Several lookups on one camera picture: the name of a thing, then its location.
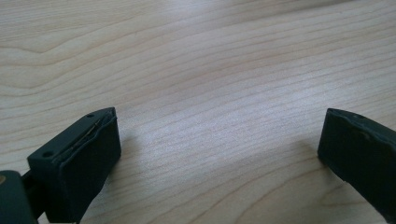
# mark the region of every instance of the small hole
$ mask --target small hole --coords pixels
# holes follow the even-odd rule
[[[47,157],[51,157],[53,155],[52,152],[44,152],[43,157],[47,158]]]

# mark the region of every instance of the black plastic piece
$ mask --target black plastic piece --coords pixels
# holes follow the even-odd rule
[[[30,155],[32,177],[46,191],[49,221],[80,221],[119,158],[114,108],[81,118]]]
[[[31,171],[22,176],[22,181],[33,216],[38,219],[45,212],[48,200],[44,185],[33,179]]]
[[[318,156],[388,223],[396,223],[396,132],[361,115],[330,108]]]
[[[21,176],[15,171],[0,172],[0,223],[37,223]]]

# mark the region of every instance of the wood grain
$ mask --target wood grain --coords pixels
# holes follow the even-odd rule
[[[122,157],[82,223],[385,223],[316,149],[328,107],[396,129],[395,10],[1,1],[0,169],[114,105]]]

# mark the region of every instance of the wooden table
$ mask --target wooden table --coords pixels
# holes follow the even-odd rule
[[[316,150],[328,107],[396,129],[395,36],[393,0],[2,1],[0,169],[114,105],[82,223],[385,223]]]

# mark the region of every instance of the dark green plastic part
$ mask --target dark green plastic part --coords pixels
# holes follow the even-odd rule
[[[396,223],[396,132],[359,114],[330,108],[318,156],[388,223]]]
[[[21,176],[15,171],[0,172],[0,223],[37,223]]]
[[[115,108],[93,112],[28,157],[50,222],[79,222],[120,158]]]

